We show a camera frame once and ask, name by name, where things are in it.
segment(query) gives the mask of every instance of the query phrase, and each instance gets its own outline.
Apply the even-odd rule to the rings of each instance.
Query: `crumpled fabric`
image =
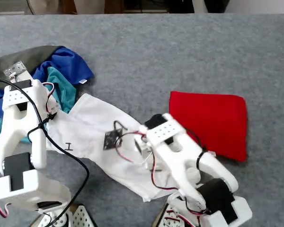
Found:
[[[150,201],[173,192],[156,188],[151,182],[151,173],[139,151],[135,149],[133,135],[123,137],[120,153],[135,162],[122,159],[113,149],[104,150],[105,133],[114,129],[113,122],[118,120],[128,131],[136,131],[140,124],[117,107],[98,98],[84,94],[69,114],[58,112],[47,124],[49,136],[63,149],[77,157],[85,157],[95,162],[108,176]],[[48,149],[56,150],[51,144]],[[175,183],[167,171],[155,173],[157,185],[171,187]]]

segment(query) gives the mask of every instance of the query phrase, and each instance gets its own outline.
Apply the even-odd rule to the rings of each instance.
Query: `blue cloth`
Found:
[[[55,85],[55,90],[53,92],[54,98],[59,103],[61,110],[69,113],[72,107],[75,105],[76,99],[76,88],[71,85],[70,82],[54,67],[48,67],[48,79],[47,82],[51,82]]]
[[[78,54],[66,47],[57,49],[31,73],[32,77],[45,82],[47,80],[48,67],[56,68],[71,84],[78,84],[79,81],[93,76],[93,72],[86,62]],[[3,90],[0,90],[0,96],[3,96]],[[2,116],[2,99],[0,99],[0,117]]]
[[[54,98],[59,103],[61,110],[68,113],[75,105],[76,88],[74,88],[74,86],[54,67],[48,67],[47,74],[47,82],[51,82],[55,85],[55,90],[53,92]],[[46,87],[49,90],[52,89],[50,85],[46,85]],[[23,138],[21,141],[29,142],[27,137]]]

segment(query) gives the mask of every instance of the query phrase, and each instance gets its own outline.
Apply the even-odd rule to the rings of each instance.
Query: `gray carpet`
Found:
[[[0,56],[44,44],[65,45],[93,69],[95,80],[80,94],[110,102],[141,122],[168,111],[171,90],[243,96],[248,161],[222,162],[253,211],[244,226],[284,227],[284,15],[0,17]],[[99,227],[151,225],[165,199],[143,203],[84,162],[91,176],[77,202]],[[81,167],[53,152],[46,171],[72,192],[84,178]],[[0,227],[27,226],[34,217],[11,209]]]

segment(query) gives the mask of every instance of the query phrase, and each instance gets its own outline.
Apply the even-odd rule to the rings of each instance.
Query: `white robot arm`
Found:
[[[168,113],[155,115],[135,136],[141,152],[152,150],[161,168],[170,171],[178,192],[170,195],[169,205],[202,227],[237,227],[249,220],[252,212],[244,198],[233,196],[238,189],[236,178],[209,152],[205,152],[186,130]],[[190,167],[213,177],[204,185],[190,182],[186,170]]]
[[[55,219],[71,201],[71,193],[66,186],[40,172],[40,169],[46,167],[47,151],[45,134],[38,127],[40,121],[48,120],[60,107],[48,89],[39,80],[31,78],[21,62],[17,62],[6,72],[8,79],[35,103],[41,119],[23,93],[14,86],[5,87],[0,133],[0,200],[20,209],[47,213]],[[34,128],[36,129],[29,134],[31,152],[15,154],[20,140]],[[60,217],[55,226],[67,223],[66,214]]]

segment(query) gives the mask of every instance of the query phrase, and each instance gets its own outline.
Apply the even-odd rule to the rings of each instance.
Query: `red cloth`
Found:
[[[172,91],[169,113],[208,150],[240,162],[246,159],[247,109],[242,97]]]

